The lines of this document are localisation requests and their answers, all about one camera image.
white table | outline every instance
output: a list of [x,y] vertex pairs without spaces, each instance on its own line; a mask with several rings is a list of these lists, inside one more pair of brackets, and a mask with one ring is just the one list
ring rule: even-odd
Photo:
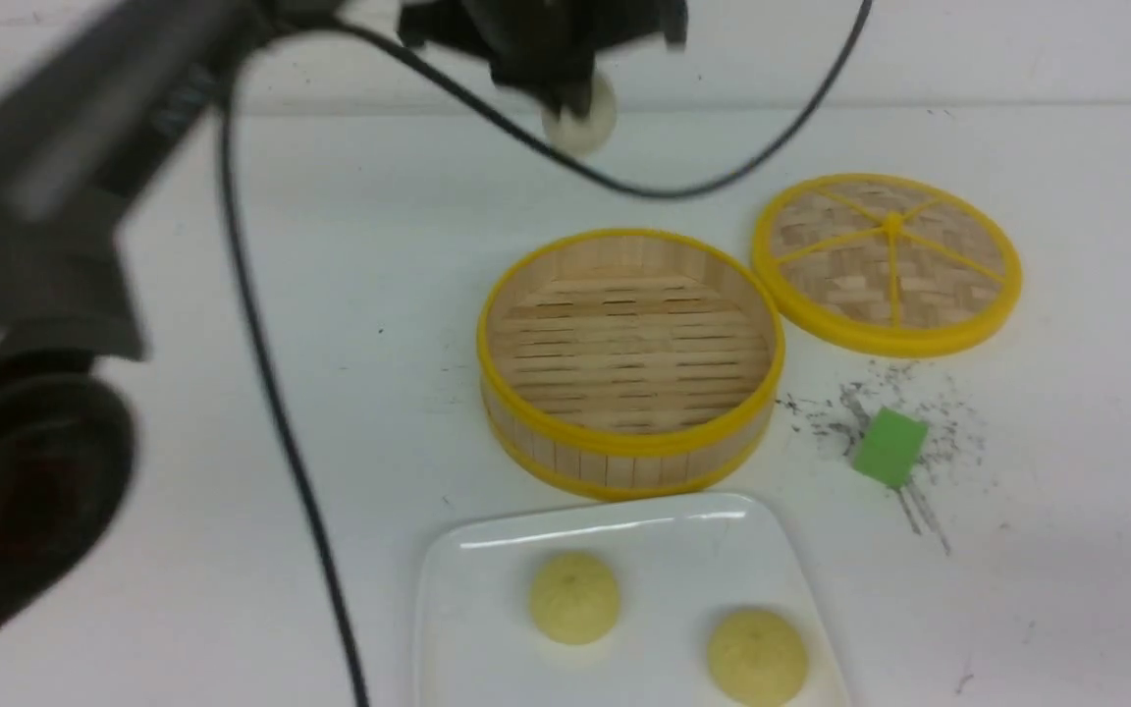
[[[785,120],[623,115],[598,164],[690,181]],[[143,422],[138,486],[92,558],[0,631],[3,706],[349,704],[234,308],[211,153],[206,132],[124,239],[154,351],[107,373]],[[682,205],[598,191],[470,117],[258,118],[240,155],[261,301],[378,706],[407,704],[428,543],[581,502],[487,433],[474,326],[499,274],[622,224],[746,259],[769,197],[836,171],[982,207],[1022,256],[1024,296],[985,345],[908,370],[789,327],[780,395],[797,412],[719,488],[789,527],[858,706],[1131,704],[1131,107],[829,111],[761,174]],[[848,468],[829,425],[856,421],[827,402],[852,382],[872,412],[934,424],[915,478],[952,552]]]

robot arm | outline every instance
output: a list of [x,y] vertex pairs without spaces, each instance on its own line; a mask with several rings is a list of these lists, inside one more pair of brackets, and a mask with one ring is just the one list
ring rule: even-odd
[[[90,376],[144,357],[118,225],[248,54],[342,3],[122,0],[0,98],[0,626],[89,551],[130,482],[129,411]],[[399,26],[580,117],[597,50],[685,31],[683,0],[439,0]]]

white plate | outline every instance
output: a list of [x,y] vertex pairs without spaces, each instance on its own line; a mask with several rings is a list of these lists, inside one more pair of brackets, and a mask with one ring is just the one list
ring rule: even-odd
[[[585,647],[553,644],[526,593],[555,552],[614,568],[619,626]],[[728,706],[705,647],[733,609],[776,610],[805,640],[811,673],[789,707],[847,707],[836,655],[788,537],[766,506],[694,493],[485,520],[446,533],[417,595],[418,707]]]

green sponge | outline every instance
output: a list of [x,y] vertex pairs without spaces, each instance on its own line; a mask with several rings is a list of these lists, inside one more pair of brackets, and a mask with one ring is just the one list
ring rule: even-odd
[[866,437],[853,457],[853,468],[888,488],[903,488],[920,459],[927,425],[888,407],[871,420]]

black cable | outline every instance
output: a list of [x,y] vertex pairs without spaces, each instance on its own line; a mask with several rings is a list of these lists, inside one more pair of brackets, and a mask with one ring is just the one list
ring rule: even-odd
[[377,49],[380,49],[383,53],[389,55],[391,59],[397,60],[397,62],[403,63],[405,67],[417,71],[423,78],[430,80],[431,84],[439,86],[446,93],[451,95],[451,97],[457,98],[459,102],[466,104],[470,107],[477,115],[485,118],[494,127],[503,130],[503,132],[509,135],[509,138],[515,138],[518,143],[534,149],[534,152],[539,153],[544,157],[549,157],[552,162],[556,162],[558,165],[566,167],[571,171],[571,173],[580,175],[580,178],[587,179],[594,183],[601,184],[601,187],[616,191],[620,193],[625,193],[629,197],[640,197],[640,198],[656,198],[657,200],[677,200],[677,198],[692,198],[692,197],[703,197],[706,193],[711,193],[727,187],[742,178],[751,173],[751,171],[758,169],[763,162],[769,159],[774,153],[779,152],[788,140],[795,138],[795,135],[800,132],[800,129],[809,121],[809,118],[818,111],[822,98],[827,97],[827,93],[830,92],[831,86],[836,84],[837,77],[840,76],[840,71],[845,68],[845,62],[848,62],[849,55],[853,54],[853,46],[858,43],[858,37],[862,35],[862,27],[866,26],[866,18],[871,15],[871,0],[861,0],[858,5],[857,18],[853,20],[853,27],[849,28],[848,36],[845,36],[845,44],[840,45],[840,52],[836,54],[835,62],[831,62],[827,76],[822,77],[822,81],[818,85],[814,94],[811,95],[805,106],[793,118],[793,122],[785,127],[785,130],[770,140],[766,147],[760,149],[760,152],[750,157],[749,161],[744,162],[735,170],[728,171],[728,173],[717,175],[717,178],[706,180],[700,183],[691,184],[691,187],[683,187],[677,189],[661,189],[661,188],[648,188],[641,187],[641,184],[631,183],[628,181],[619,180],[601,173],[601,171],[593,170],[587,165],[582,164],[578,159],[566,155],[566,153],[558,152],[551,145],[544,143],[544,140],[536,138],[535,136],[521,130],[517,127],[515,122],[509,120],[508,117],[503,115],[502,112],[497,111],[497,109],[491,107],[486,101],[477,97],[474,93],[470,93],[465,86],[461,86],[457,80],[452,79],[443,71],[440,71],[431,63],[426,62],[425,59],[414,54],[412,50],[406,49],[403,44],[390,40],[390,37],[382,36],[378,32],[371,31],[371,28],[364,26],[357,26],[357,24],[346,23],[340,18],[323,18],[316,23],[305,24],[302,28],[308,28],[309,31],[319,32],[336,32],[340,34],[357,36],[360,40],[368,41]]
[[278,386],[278,376],[274,371],[273,356],[269,353],[269,342],[265,336],[265,324],[261,322],[260,308],[257,304],[256,286],[251,283],[251,267],[248,264],[247,244],[242,238],[242,216],[240,215],[238,201],[238,184],[234,183],[234,85],[236,79],[230,81],[225,94],[221,97],[219,138],[217,138],[217,169],[219,170],[221,210],[225,218],[225,236],[228,241],[230,261],[234,268],[234,278],[238,281],[239,300],[242,302],[242,318],[247,321],[248,337],[251,340],[251,351],[256,355],[257,371],[260,374],[261,388],[265,389],[265,398],[269,404],[269,414],[273,417],[274,431],[277,431],[278,443],[283,454],[286,454],[286,465],[291,469],[291,477],[295,482],[295,491],[300,494],[300,501],[304,507],[304,516],[309,520],[309,533],[317,548],[317,559],[322,564],[323,578],[326,578],[326,592],[331,601],[334,612],[334,626],[338,630],[339,640],[343,644],[343,655],[346,658],[346,671],[352,682],[352,696],[355,698],[357,707],[369,706],[369,692],[364,688],[364,675],[361,671],[361,657],[355,649],[355,632],[352,629],[352,619],[346,612],[346,601],[343,600],[343,584],[339,581],[338,567],[334,562],[334,552],[329,542],[329,534],[326,532],[326,523],[322,519],[322,511],[317,502],[317,494],[313,492],[313,484],[309,477],[309,468],[304,465],[304,458],[300,452],[300,445],[295,441],[295,433],[291,426],[291,417],[286,413],[286,403],[283,402],[282,390]]
[[[342,19],[328,18],[323,21],[317,24],[311,24],[311,26],[297,26],[293,27],[295,31],[320,31],[320,32],[337,32],[342,34],[348,34],[360,37],[360,40],[368,41],[377,49],[390,55],[397,60],[397,62],[403,63],[405,67],[412,68],[417,71],[418,75],[425,77],[426,80],[432,81],[432,84],[440,86],[446,93],[451,94],[454,98],[466,104],[466,106],[474,109],[477,115],[485,118],[494,127],[503,130],[511,138],[515,138],[518,143],[534,149],[534,152],[539,153],[544,157],[556,162],[558,165],[566,167],[567,170],[573,171],[575,174],[581,175],[592,182],[601,184],[610,190],[614,190],[621,193],[628,193],[630,197],[641,197],[641,198],[659,198],[659,200],[674,200],[675,198],[692,198],[702,197],[706,193],[713,191],[718,191],[744,178],[751,173],[751,171],[758,169],[763,162],[770,158],[774,153],[779,152],[789,139],[797,135],[802,126],[814,114],[822,98],[829,93],[831,86],[836,84],[837,77],[845,67],[849,55],[853,53],[854,44],[857,44],[858,36],[862,35],[862,27],[866,25],[866,17],[871,12],[871,1],[862,0],[858,8],[857,18],[854,19],[853,28],[849,31],[847,37],[845,37],[845,44],[840,49],[836,61],[831,64],[827,77],[822,80],[818,89],[812,95],[809,103],[802,109],[802,112],[794,118],[793,122],[786,127],[783,132],[772,139],[770,144],[762,148],[756,156],[749,158],[744,164],[740,165],[735,170],[728,171],[726,174],[718,175],[718,178],[703,181],[698,184],[692,184],[692,187],[682,189],[655,189],[638,187],[638,184],[628,183],[621,180],[611,178],[601,173],[597,170],[593,170],[587,165],[580,164],[578,159],[564,155],[564,153],[558,152],[558,149],[544,144],[542,139],[521,130],[517,127],[515,122],[509,120],[506,115],[497,111],[497,109],[491,107],[489,103],[484,100],[477,97],[474,93],[466,89],[465,86],[457,84],[444,72],[439,71],[435,67],[426,63],[412,50],[405,49],[405,46],[397,44],[395,41],[389,40],[389,37],[382,36],[377,32],[369,31],[369,28],[363,26],[355,26],[354,24],[347,24],[342,21]],[[294,34],[294,32],[287,31],[282,36]],[[260,317],[259,303],[257,303],[256,298],[256,286],[251,282],[251,267],[248,264],[247,256],[247,242],[243,239],[242,233],[242,214],[240,213],[239,200],[238,200],[238,184],[234,179],[234,109],[236,107],[236,98],[234,97],[234,90],[236,90],[236,77],[228,81],[226,89],[219,100],[219,137],[217,138],[217,170],[219,171],[219,200],[221,200],[221,213],[223,213],[225,219],[225,234],[228,241],[230,249],[230,261],[232,261],[232,267],[234,270],[234,281],[238,283],[239,290],[239,301],[242,304],[242,318],[245,319],[248,327],[248,339],[250,339],[251,351],[254,354],[257,373],[260,376],[261,388],[265,389],[265,402],[268,403],[269,414],[273,421],[273,426],[275,433],[278,436],[278,443],[282,447],[284,456],[286,456],[286,465],[288,471],[291,471],[291,477],[295,483],[295,491],[300,497],[302,507],[304,507],[304,517],[307,523],[309,523],[309,534],[311,540],[313,540],[313,545],[317,549],[317,558],[322,564],[323,580],[326,581],[326,590],[331,601],[331,610],[334,613],[334,626],[336,626],[339,635],[339,641],[343,645],[343,655],[346,658],[346,671],[348,671],[348,676],[352,683],[352,696],[355,699],[357,707],[369,706],[369,690],[365,689],[364,675],[361,670],[361,658],[355,647],[355,631],[352,628],[351,614],[346,611],[346,600],[343,595],[343,584],[339,580],[338,567],[336,561],[334,561],[334,552],[331,550],[331,543],[329,542],[329,534],[326,531],[326,523],[322,519],[322,511],[320,511],[319,502],[317,501],[317,494],[313,491],[313,484],[311,484],[311,478],[309,477],[309,468],[304,465],[304,458],[300,451],[300,445],[295,440],[294,430],[291,425],[291,416],[286,412],[286,403],[282,397],[282,390],[278,385],[277,371],[273,365],[273,356],[269,350],[268,337],[265,336],[265,322]]]

